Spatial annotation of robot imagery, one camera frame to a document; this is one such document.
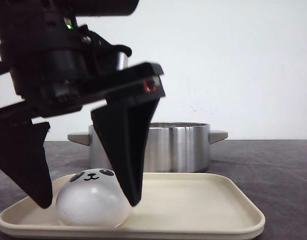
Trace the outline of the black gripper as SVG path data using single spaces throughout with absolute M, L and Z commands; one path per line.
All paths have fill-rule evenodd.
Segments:
M 78 25 L 77 17 L 128 16 L 136 0 L 0 0 L 0 75 L 10 73 L 37 117 L 79 111 L 102 99 L 137 102 L 165 95 L 157 63 L 132 67 L 132 54 Z

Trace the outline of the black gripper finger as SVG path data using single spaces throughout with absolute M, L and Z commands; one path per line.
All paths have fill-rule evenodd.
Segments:
M 142 198 L 149 126 L 160 99 L 125 99 L 91 112 L 93 128 L 131 206 Z
M 0 170 L 41 208 L 53 199 L 44 141 L 48 122 L 34 124 L 38 112 L 25 101 L 0 108 Z

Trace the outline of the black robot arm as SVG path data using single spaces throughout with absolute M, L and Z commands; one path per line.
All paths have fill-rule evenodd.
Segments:
M 0 108 L 0 170 L 41 208 L 53 188 L 45 121 L 105 100 L 93 127 L 132 206 L 142 196 L 150 122 L 165 92 L 162 67 L 128 66 L 132 50 L 78 25 L 77 17 L 128 16 L 136 0 L 0 0 L 0 75 L 10 73 L 21 102 Z

